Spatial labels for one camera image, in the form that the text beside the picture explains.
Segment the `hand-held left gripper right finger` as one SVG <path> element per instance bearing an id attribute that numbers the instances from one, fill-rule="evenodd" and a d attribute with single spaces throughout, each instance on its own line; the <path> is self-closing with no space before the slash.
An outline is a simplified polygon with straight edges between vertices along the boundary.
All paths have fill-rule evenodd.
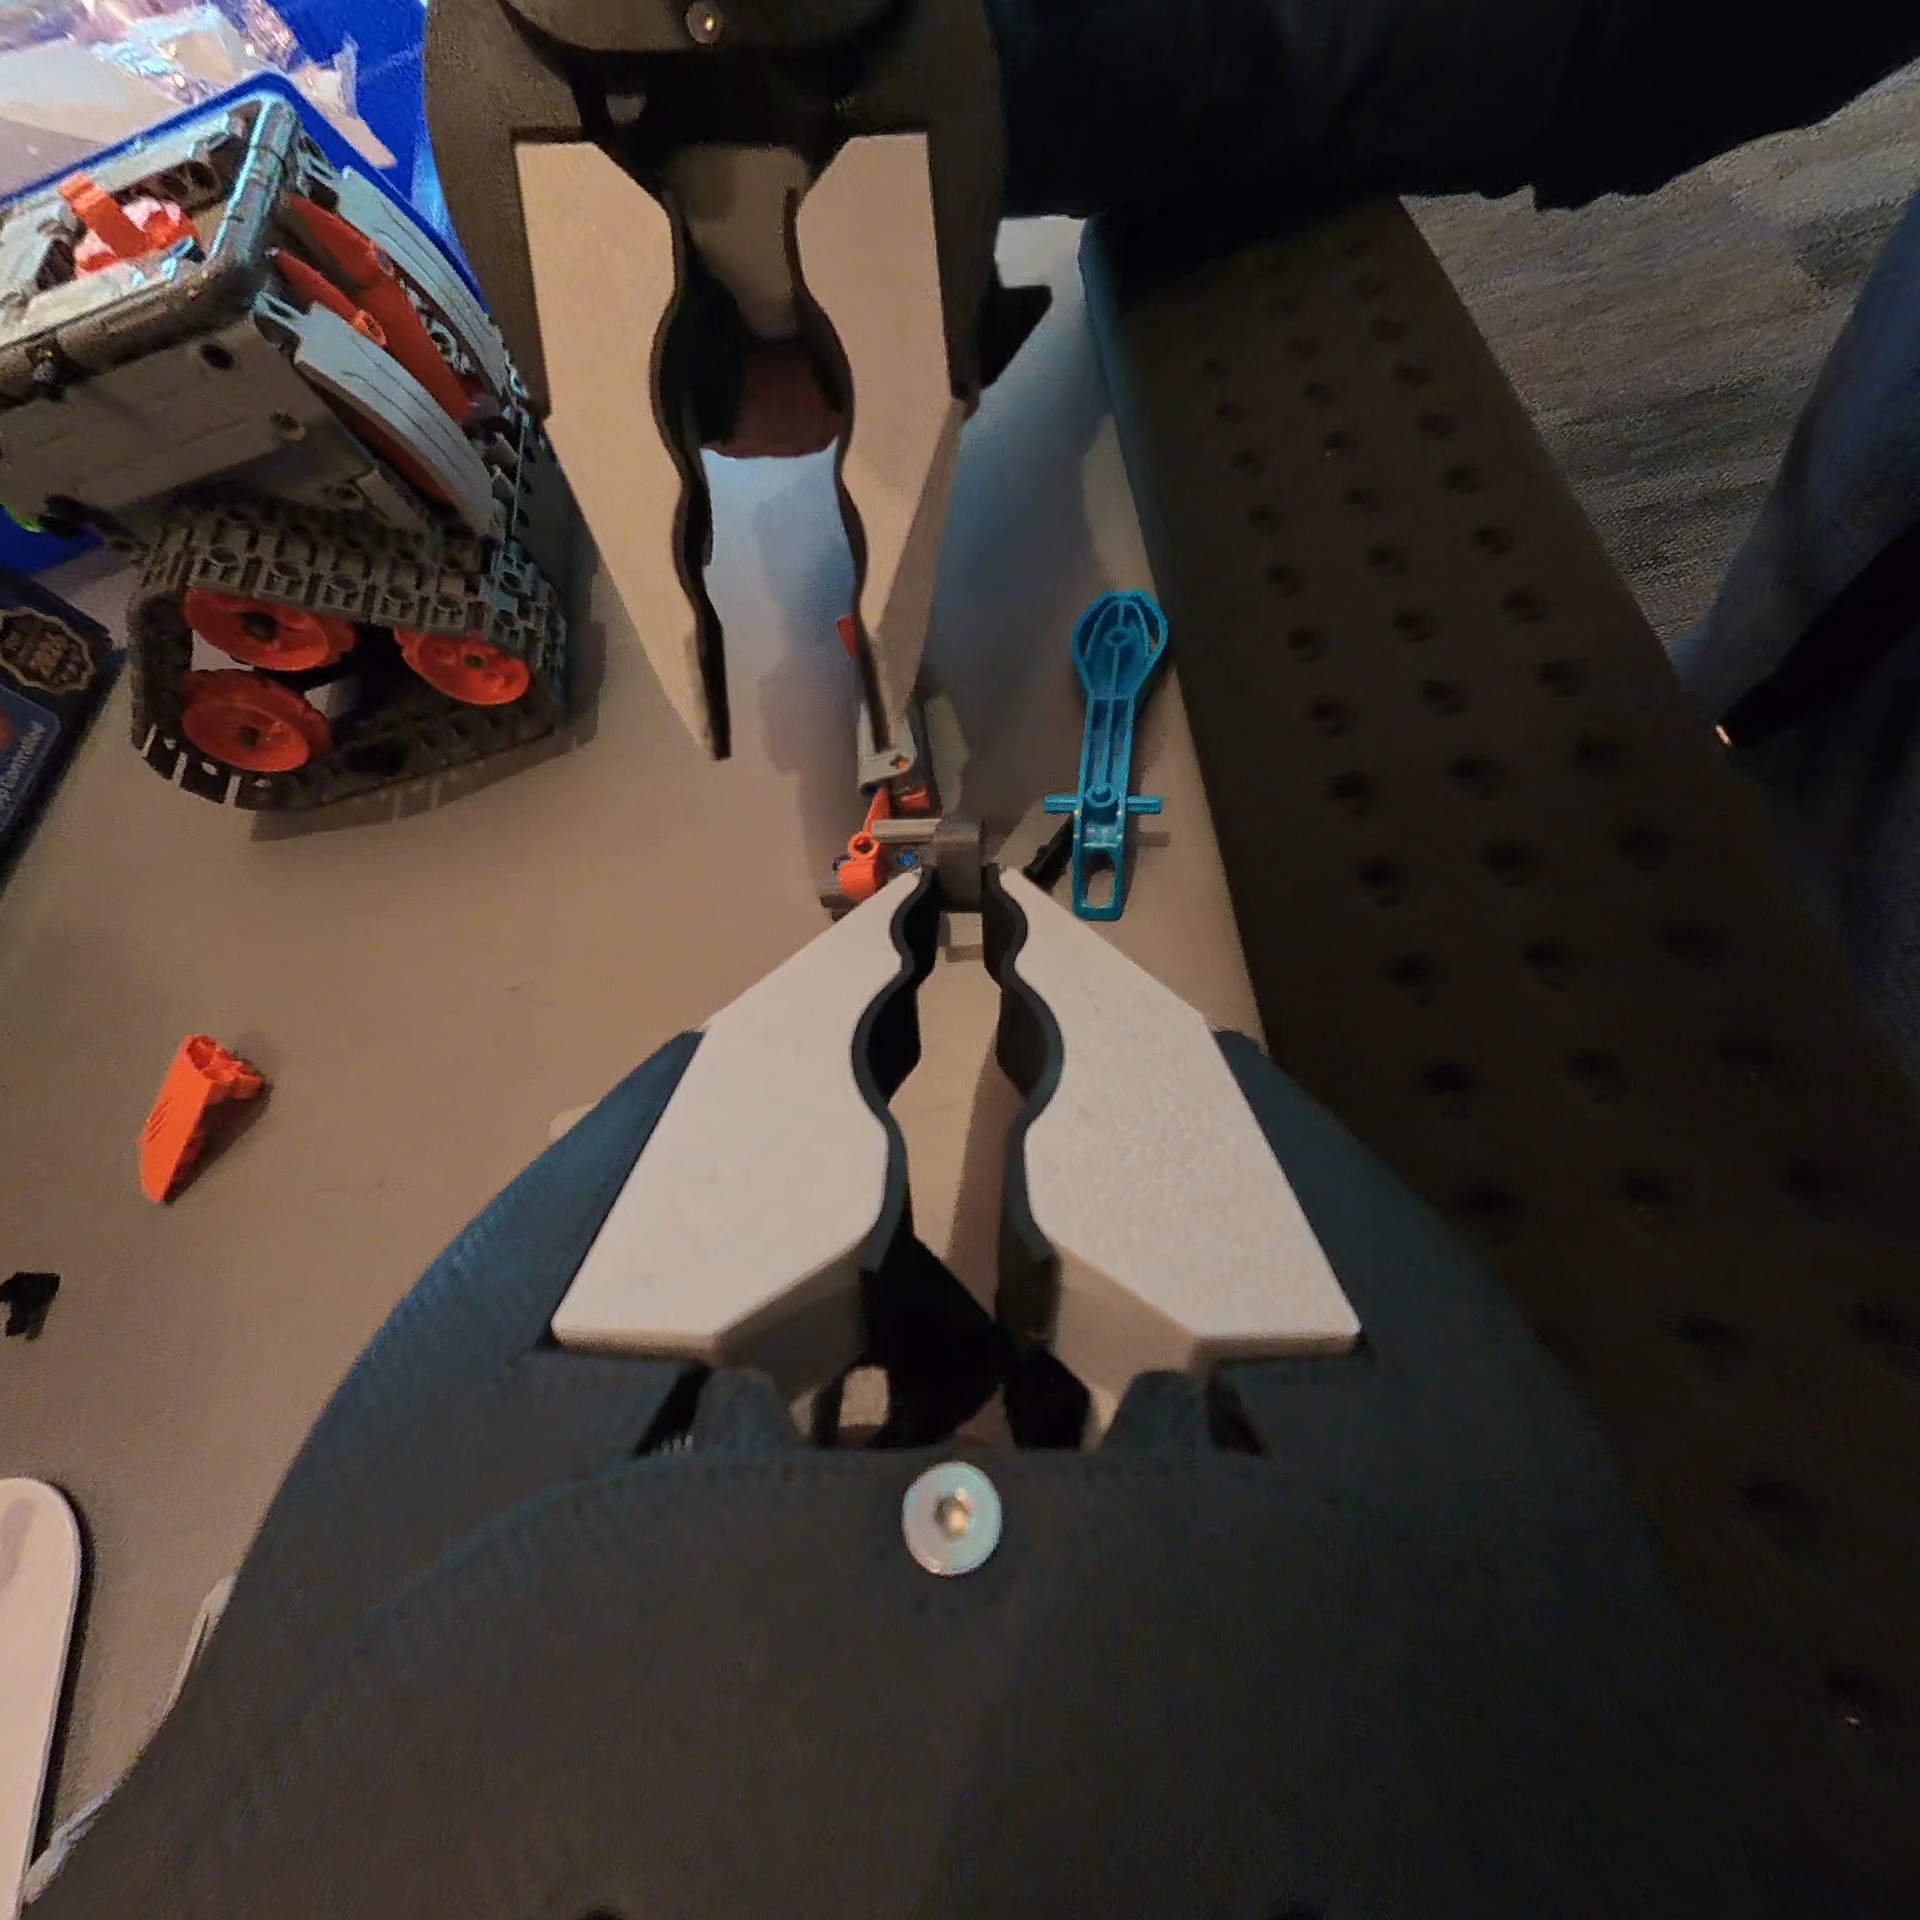
<path id="1" fill-rule="evenodd" d="M 1020 872 L 983 884 L 1020 1094 L 996 1284 L 1014 1345 L 1086 1387 L 1353 1354 L 1354 1308 L 1222 1035 Z"/>

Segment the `grey orange brick assembly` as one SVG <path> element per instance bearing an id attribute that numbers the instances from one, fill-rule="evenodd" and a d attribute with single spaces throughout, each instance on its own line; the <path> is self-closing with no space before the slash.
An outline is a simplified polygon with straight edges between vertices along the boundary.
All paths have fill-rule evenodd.
<path id="1" fill-rule="evenodd" d="M 946 957 L 954 965 L 983 961 L 985 921 L 980 900 L 985 860 L 980 828 L 954 814 L 916 814 L 903 818 L 872 814 L 861 828 L 872 828 L 888 858 L 887 867 L 892 877 L 877 893 L 893 881 L 932 881 L 941 904 L 941 948 Z M 834 918 L 855 909 L 837 900 L 832 892 L 832 865 L 821 881 L 818 898 L 823 909 Z"/>

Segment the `person's right hand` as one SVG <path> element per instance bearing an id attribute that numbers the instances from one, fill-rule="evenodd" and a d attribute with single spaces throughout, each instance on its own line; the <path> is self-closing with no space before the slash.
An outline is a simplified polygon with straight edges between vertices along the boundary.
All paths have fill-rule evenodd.
<path id="1" fill-rule="evenodd" d="M 840 436 L 844 417 L 800 340 L 752 342 L 735 417 L 713 450 L 729 460 L 802 460 Z"/>

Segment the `person's blue trouser leg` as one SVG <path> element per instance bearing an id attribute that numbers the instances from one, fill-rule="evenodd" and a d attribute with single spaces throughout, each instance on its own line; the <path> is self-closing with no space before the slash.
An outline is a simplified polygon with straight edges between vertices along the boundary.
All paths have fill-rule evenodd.
<path id="1" fill-rule="evenodd" d="M 1671 652 L 1889 1054 L 1917 1072 L 1917 200 L 1703 622 Z"/>

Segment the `grey tracked toy robot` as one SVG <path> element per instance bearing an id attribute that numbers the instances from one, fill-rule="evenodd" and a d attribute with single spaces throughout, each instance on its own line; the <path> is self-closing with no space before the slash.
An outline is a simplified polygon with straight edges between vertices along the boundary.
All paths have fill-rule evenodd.
<path id="1" fill-rule="evenodd" d="M 129 741 L 258 814 L 574 708 L 575 513 L 442 242 L 254 81 L 4 204 L 4 515 L 132 565 Z"/>

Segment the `dark blue robot kit box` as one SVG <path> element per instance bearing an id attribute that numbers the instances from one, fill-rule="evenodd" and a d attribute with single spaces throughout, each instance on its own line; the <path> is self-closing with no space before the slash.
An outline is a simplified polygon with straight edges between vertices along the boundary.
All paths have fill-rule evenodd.
<path id="1" fill-rule="evenodd" d="M 1 883 L 121 674 L 122 652 L 92 614 L 1 568 Z"/>

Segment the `blue plastic brick tool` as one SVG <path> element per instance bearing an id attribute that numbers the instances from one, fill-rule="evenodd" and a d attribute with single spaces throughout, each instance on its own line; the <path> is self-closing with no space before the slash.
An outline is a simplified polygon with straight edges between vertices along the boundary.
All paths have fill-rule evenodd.
<path id="1" fill-rule="evenodd" d="M 1127 853 L 1136 820 L 1157 818 L 1164 798 L 1136 788 L 1136 728 L 1158 683 L 1167 618 L 1140 590 L 1100 595 L 1071 629 L 1071 667 L 1086 696 L 1074 788 L 1045 796 L 1041 816 L 1069 822 L 1071 913 L 1118 921 L 1127 896 Z"/>

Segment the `person's right forearm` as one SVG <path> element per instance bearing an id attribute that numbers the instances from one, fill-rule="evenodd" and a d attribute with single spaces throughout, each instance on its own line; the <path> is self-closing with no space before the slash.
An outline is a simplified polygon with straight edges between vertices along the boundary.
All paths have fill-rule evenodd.
<path id="1" fill-rule="evenodd" d="M 1914 62 L 1914 3 L 993 3 L 1005 205 L 1642 197 Z"/>

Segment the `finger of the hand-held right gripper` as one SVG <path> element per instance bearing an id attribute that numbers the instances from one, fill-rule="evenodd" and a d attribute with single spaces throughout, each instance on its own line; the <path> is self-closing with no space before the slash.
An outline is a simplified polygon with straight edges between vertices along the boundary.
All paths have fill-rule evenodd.
<path id="1" fill-rule="evenodd" d="M 872 744 L 914 693 L 967 404 L 948 364 L 926 132 L 855 136 L 791 208 L 797 297 L 844 393 L 834 453 Z"/>
<path id="2" fill-rule="evenodd" d="M 678 214 L 591 141 L 520 141 L 514 162 L 548 440 L 663 698 L 727 758 L 711 500 L 687 417 L 666 404 L 681 395 L 665 371 L 685 296 Z"/>

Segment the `blue plastic bin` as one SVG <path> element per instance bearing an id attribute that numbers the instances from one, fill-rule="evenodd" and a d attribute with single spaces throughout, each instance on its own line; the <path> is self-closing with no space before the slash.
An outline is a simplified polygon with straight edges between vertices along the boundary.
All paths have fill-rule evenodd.
<path id="1" fill-rule="evenodd" d="M 477 299 L 449 234 L 422 106 L 424 5 L 4 5 L 4 224 L 38 284 L 84 238 L 58 187 L 138 224 L 164 205 L 212 236 L 260 115 L 281 113 L 314 201 L 361 224 L 420 306 Z"/>

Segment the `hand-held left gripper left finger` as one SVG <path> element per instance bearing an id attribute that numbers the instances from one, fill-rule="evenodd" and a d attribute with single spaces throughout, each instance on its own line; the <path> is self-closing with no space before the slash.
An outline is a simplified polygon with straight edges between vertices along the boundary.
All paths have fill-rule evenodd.
<path id="1" fill-rule="evenodd" d="M 879 888 L 701 1029 L 550 1332 L 568 1354 L 855 1365 L 908 1234 L 929 875 Z"/>

